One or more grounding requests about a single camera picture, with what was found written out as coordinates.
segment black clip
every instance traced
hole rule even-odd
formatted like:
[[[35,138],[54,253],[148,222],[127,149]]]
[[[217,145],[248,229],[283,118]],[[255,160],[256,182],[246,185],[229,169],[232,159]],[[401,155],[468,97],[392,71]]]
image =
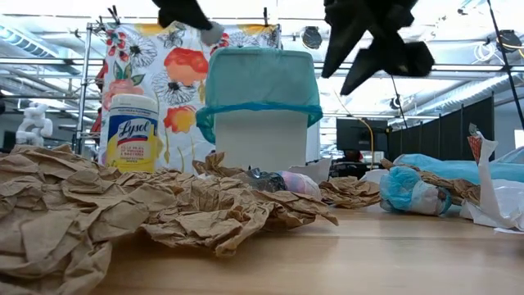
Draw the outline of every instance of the black clip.
[[[269,26],[268,25],[268,8],[267,7],[264,7],[264,26]]]
[[[120,25],[120,19],[118,17],[118,14],[116,13],[116,6],[113,5],[113,9],[107,8],[109,13],[111,13],[111,16],[113,17],[113,20],[115,20],[116,25]]]

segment orange flower print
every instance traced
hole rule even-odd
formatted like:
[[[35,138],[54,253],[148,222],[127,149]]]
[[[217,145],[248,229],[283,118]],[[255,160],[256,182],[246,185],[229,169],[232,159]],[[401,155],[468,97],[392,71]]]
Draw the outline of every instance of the orange flower print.
[[[185,86],[206,78],[209,63],[204,53],[186,48],[173,49],[164,60],[167,74],[172,81]]]
[[[192,106],[173,107],[167,110],[164,118],[165,128],[171,128],[173,133],[189,133],[191,126],[196,122],[195,108]]]
[[[102,102],[104,109],[109,111],[113,97],[116,94],[122,93],[144,94],[144,90],[138,86],[134,86],[134,82],[131,79],[116,79],[109,84],[109,90],[104,93]]]

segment computer monitor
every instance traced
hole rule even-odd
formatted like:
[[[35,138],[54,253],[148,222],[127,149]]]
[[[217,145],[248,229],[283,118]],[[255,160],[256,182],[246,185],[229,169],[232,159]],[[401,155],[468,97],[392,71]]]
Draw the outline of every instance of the computer monitor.
[[[387,121],[366,120],[373,131],[374,151],[387,152]],[[337,149],[340,151],[371,151],[371,134],[359,120],[337,119]]]

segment ceiling duct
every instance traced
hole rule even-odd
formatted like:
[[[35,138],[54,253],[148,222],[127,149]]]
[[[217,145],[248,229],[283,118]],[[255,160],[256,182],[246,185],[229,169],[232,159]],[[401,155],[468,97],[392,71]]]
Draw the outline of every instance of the ceiling duct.
[[[524,81],[524,73],[512,73],[512,77],[517,80],[516,86],[519,86],[518,80],[521,81],[520,85],[522,85],[522,81]],[[407,111],[405,114],[422,115],[436,112],[437,110],[438,112],[446,113],[455,110],[462,104],[469,105],[488,98],[492,93],[502,93],[510,88],[509,77],[506,74],[485,81],[470,82],[442,94],[416,109]]]
[[[9,43],[10,45],[16,46],[25,52],[29,53],[34,57],[39,58],[57,58],[58,55],[51,50],[44,47],[42,44],[38,44],[32,39],[24,36],[15,29],[9,29],[3,25],[0,25],[0,40]],[[49,66],[53,70],[60,72],[66,72],[72,75],[79,75],[80,71],[76,70],[72,66]]]

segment desk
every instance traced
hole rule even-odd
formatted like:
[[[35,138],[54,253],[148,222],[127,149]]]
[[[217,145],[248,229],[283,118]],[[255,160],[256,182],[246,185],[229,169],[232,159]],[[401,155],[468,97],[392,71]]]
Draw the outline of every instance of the desk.
[[[505,295],[524,290],[524,236],[455,218],[335,210],[288,233],[262,233],[218,259],[145,237],[119,241],[97,295]]]

